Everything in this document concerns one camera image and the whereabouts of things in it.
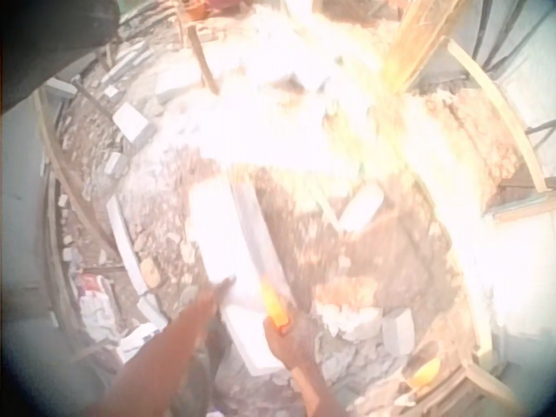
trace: white block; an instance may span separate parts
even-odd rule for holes
[[[191,219],[208,279],[217,283],[231,275],[236,277],[222,304],[222,319],[248,371],[252,375],[269,374],[283,365],[270,352],[264,335],[262,322],[267,313],[259,279],[265,274],[272,279],[278,267],[263,260],[267,251],[261,247],[259,235],[247,242],[241,220],[246,212],[239,209],[241,206],[245,207],[235,200],[230,184],[223,178],[202,182],[189,192]],[[262,249],[257,260],[249,249],[251,245]]]
[[[202,74],[196,62],[173,66],[160,73],[156,80],[156,98],[165,104],[194,87],[200,86]]]
[[[58,198],[58,207],[66,207],[66,204],[68,203],[68,196],[65,194],[60,195],[60,198]]]
[[[104,95],[113,103],[118,103],[122,100],[124,92],[114,87],[110,84],[106,89],[104,89]]]
[[[156,126],[129,103],[124,103],[112,120],[136,149],[145,146],[156,132]]]
[[[145,61],[148,61],[155,53],[153,50],[145,50],[140,56],[138,56],[133,62],[133,66],[141,65]]]
[[[44,83],[44,86],[48,91],[63,98],[73,98],[77,94],[77,88],[74,85],[65,83],[57,78],[49,78],[46,83]]]
[[[411,354],[415,348],[414,319],[409,308],[397,308],[382,322],[384,348],[394,356]]]
[[[64,262],[71,262],[73,259],[73,252],[71,248],[64,248],[62,251],[62,259]]]
[[[384,202],[384,191],[375,183],[363,186],[349,202],[340,217],[340,226],[347,232],[360,232],[372,220]]]
[[[104,174],[120,178],[128,167],[128,163],[129,159],[126,155],[112,152],[104,166]]]

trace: stone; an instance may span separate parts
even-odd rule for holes
[[[137,236],[135,243],[133,244],[133,250],[136,252],[141,252],[145,248],[147,243],[147,233],[142,232]]]
[[[68,203],[68,196],[65,194],[61,194],[60,198],[58,198],[58,207],[66,207],[66,204]]]
[[[340,217],[340,226],[347,232],[361,232],[384,202],[384,191],[376,183],[363,186],[349,202]]]
[[[123,99],[125,93],[120,89],[117,89],[112,84],[110,84],[106,89],[104,89],[104,95],[113,103],[119,103]]]
[[[170,232],[166,235],[166,239],[171,240],[176,245],[179,245],[182,241],[182,237],[179,236],[177,233]]]
[[[158,272],[158,267],[155,264],[153,258],[143,259],[141,261],[141,275],[145,280],[147,287],[156,288],[161,283],[160,272]]]
[[[129,166],[129,159],[119,152],[112,152],[104,165],[104,174],[120,178]]]
[[[182,253],[182,259],[187,265],[195,263],[195,248],[189,242],[182,242],[180,245],[180,252]]]
[[[381,332],[382,308],[362,308],[354,318],[356,325],[341,337],[346,341],[364,341]]]
[[[98,264],[104,265],[106,263],[106,260],[107,260],[106,252],[104,251],[104,249],[101,249],[101,252],[98,256]]]
[[[199,87],[201,82],[202,74],[197,62],[191,61],[187,64],[175,65],[158,75],[156,99],[163,105],[190,89]]]
[[[73,84],[66,83],[54,77],[46,80],[44,86],[49,92],[62,98],[74,98],[77,95],[77,88]]]
[[[182,281],[184,284],[191,284],[191,282],[193,282],[193,275],[188,273],[183,274]]]
[[[156,132],[156,126],[129,103],[124,103],[112,120],[137,150],[142,149]]]
[[[64,248],[62,251],[62,259],[64,262],[71,262],[73,259],[73,252],[71,248]]]
[[[382,321],[384,348],[393,356],[411,354],[415,347],[414,319],[410,308],[397,308]]]

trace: rubble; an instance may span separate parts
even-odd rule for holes
[[[375,183],[362,187],[349,202],[340,217],[347,232],[361,232],[372,220],[384,201],[384,191]]]
[[[119,152],[112,152],[106,165],[104,165],[104,174],[120,178],[129,165],[129,160],[126,155]]]
[[[137,150],[144,147],[156,132],[156,126],[129,103],[124,103],[112,120]]]
[[[153,261],[153,258],[143,259],[141,261],[141,275],[142,278],[147,283],[147,287],[149,288],[156,288],[161,283],[160,272],[158,271],[158,267]]]
[[[394,356],[411,354],[415,347],[414,319],[409,308],[397,308],[384,317],[382,339]]]

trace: debris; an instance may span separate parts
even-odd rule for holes
[[[112,120],[137,150],[145,146],[156,132],[156,126],[129,103],[124,103]]]
[[[128,157],[119,152],[112,152],[106,165],[104,165],[104,174],[120,178],[129,164]]]
[[[175,243],[176,245],[179,245],[180,242],[182,241],[182,237],[179,236],[177,233],[174,233],[174,232],[168,233],[168,234],[166,235],[166,239],[171,240],[171,241],[172,241],[173,243]]]
[[[64,262],[71,262],[73,259],[73,254],[71,248],[64,248],[62,251],[62,259]]]
[[[60,198],[58,198],[58,207],[66,207],[66,204],[68,203],[68,196],[65,194],[61,194]]]
[[[120,340],[116,353],[122,363],[133,358],[142,346],[156,336],[160,330],[153,323],[143,323]]]
[[[142,63],[148,61],[155,53],[153,50],[146,50],[140,56],[138,56],[133,62],[134,66],[141,65]]]
[[[182,242],[180,245],[180,252],[182,253],[182,259],[186,265],[191,265],[195,263],[195,248],[189,242]]]
[[[139,297],[137,308],[145,318],[152,322],[159,330],[168,326],[168,319],[161,313],[156,297],[151,293],[145,293]]]
[[[340,226],[347,232],[360,232],[373,220],[384,201],[384,191],[375,183],[365,185],[340,217]]]
[[[104,251],[104,249],[101,249],[101,252],[98,256],[98,264],[104,265],[105,263],[106,263],[106,251]]]
[[[137,236],[136,242],[133,244],[133,250],[141,252],[147,243],[147,232],[142,232]]]
[[[158,267],[155,265],[153,258],[143,259],[141,261],[141,275],[142,278],[147,283],[147,287],[156,288],[161,283],[160,272]]]
[[[394,356],[411,354],[415,347],[414,319],[409,308],[397,308],[382,322],[384,348]]]
[[[94,341],[118,340],[116,303],[110,284],[101,275],[80,274],[79,310],[85,330]]]
[[[73,98],[77,94],[77,89],[70,83],[65,83],[64,81],[58,80],[57,78],[49,78],[46,83],[44,83],[47,90],[56,94],[57,96],[63,98]]]
[[[104,89],[104,95],[113,103],[119,103],[122,100],[124,92],[110,84]]]
[[[124,56],[122,60],[114,65],[108,74],[103,77],[101,84],[108,85],[109,83],[119,80],[123,74],[125,74],[129,68],[132,67],[133,62],[138,56],[139,54],[136,51],[132,51],[128,53],[128,55]]]
[[[201,70],[195,63],[175,65],[158,75],[156,99],[163,105],[188,90],[201,86],[201,80]]]

